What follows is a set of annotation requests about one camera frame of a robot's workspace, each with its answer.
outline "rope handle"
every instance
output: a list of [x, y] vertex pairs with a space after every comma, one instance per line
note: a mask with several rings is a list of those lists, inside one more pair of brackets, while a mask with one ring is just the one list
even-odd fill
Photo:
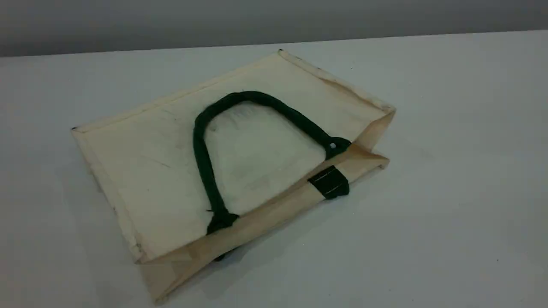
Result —
[[245, 91], [230, 93], [217, 102], [209, 105], [196, 117], [193, 131], [193, 148], [196, 164], [202, 183], [207, 193], [213, 218], [207, 227], [207, 234], [232, 226], [238, 219], [238, 215], [230, 213], [222, 200], [219, 189], [215, 182], [215, 174], [206, 141], [204, 139], [208, 124], [221, 114], [241, 102], [251, 101], [261, 106], [270, 107], [292, 122], [315, 142], [321, 145], [326, 151], [326, 160], [343, 153], [350, 146], [351, 142], [339, 137], [331, 137], [318, 125], [302, 115], [299, 111], [287, 106], [277, 98], [257, 91]]

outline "white table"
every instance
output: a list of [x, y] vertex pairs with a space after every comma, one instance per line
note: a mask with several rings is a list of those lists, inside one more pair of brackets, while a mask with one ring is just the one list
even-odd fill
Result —
[[377, 147], [392, 162], [165, 307], [548, 305], [548, 31], [532, 31], [0, 59], [0, 306], [151, 306], [70, 128], [278, 48], [396, 106]]

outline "cream canvas bag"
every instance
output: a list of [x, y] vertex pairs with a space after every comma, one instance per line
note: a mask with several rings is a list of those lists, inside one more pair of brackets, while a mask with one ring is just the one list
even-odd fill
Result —
[[[237, 104], [196, 120], [231, 93]], [[262, 104], [264, 98], [282, 104]], [[372, 149], [394, 114], [394, 107], [280, 50], [72, 133], [158, 302], [214, 259], [384, 168], [389, 160]], [[291, 119], [299, 115], [312, 122], [312, 133]], [[200, 169], [196, 159], [204, 152], [196, 142], [207, 148]], [[215, 189], [206, 191], [211, 179]], [[208, 232], [219, 211], [209, 212], [216, 193], [233, 219], [225, 216]]]

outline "rope knot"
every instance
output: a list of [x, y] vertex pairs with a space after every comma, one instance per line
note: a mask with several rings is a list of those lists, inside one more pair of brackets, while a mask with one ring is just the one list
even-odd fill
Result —
[[211, 222], [207, 226], [207, 234], [209, 235], [213, 232], [232, 226], [238, 217], [239, 215], [232, 214], [229, 211], [215, 212]]

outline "stain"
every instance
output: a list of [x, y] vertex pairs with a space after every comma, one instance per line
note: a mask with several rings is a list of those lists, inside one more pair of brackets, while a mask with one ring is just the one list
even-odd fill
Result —
[[217, 125], [217, 123], [215, 122], [215, 120], [211, 121], [209, 123], [209, 125], [207, 126], [207, 129], [210, 130], [211, 132], [216, 132], [217, 131], [217, 127], [219, 127]]
[[97, 192], [102, 192], [101, 184], [99, 183], [99, 179], [95, 176], [95, 173], [91, 169], [89, 170], [89, 174], [92, 175], [93, 181], [95, 182], [95, 188], [97, 189]]
[[166, 163], [163, 163], [163, 162], [158, 161], [158, 160], [156, 160], [156, 159], [154, 159], [154, 158], [152, 158], [152, 157], [148, 157], [148, 156], [145, 156], [145, 155], [142, 155], [142, 154], [141, 154], [141, 156], [143, 156], [144, 158], [146, 158], [146, 159], [149, 160], [149, 161], [153, 161], [153, 162], [155, 162], [155, 163], [158, 163], [158, 164], [160, 164], [160, 165], [162, 165], [162, 166], [165, 166], [165, 167], [171, 169], [171, 166], [168, 165], [168, 164], [166, 164]]
[[163, 111], [163, 112], [166, 112], [166, 113], [169, 113], [170, 115], [176, 117], [176, 115], [175, 115], [173, 112], [169, 111], [169, 110], [162, 109], [162, 111]]
[[329, 80], [329, 79], [325, 79], [325, 78], [320, 78], [323, 83], [325, 83], [326, 85], [328, 85], [330, 88], [334, 89], [335, 91], [337, 92], [340, 92], [340, 93], [343, 93], [343, 94], [346, 94], [346, 95], [349, 95], [351, 97], [354, 97], [372, 107], [375, 107], [375, 108], [379, 108], [375, 105], [375, 103], [373, 103], [371, 100], [368, 100], [366, 98], [363, 98], [361, 96], [359, 96], [355, 91], [354, 89], [350, 88], [350, 87], [347, 87], [345, 85], [342, 85], [336, 81], [332, 81], [332, 80]]

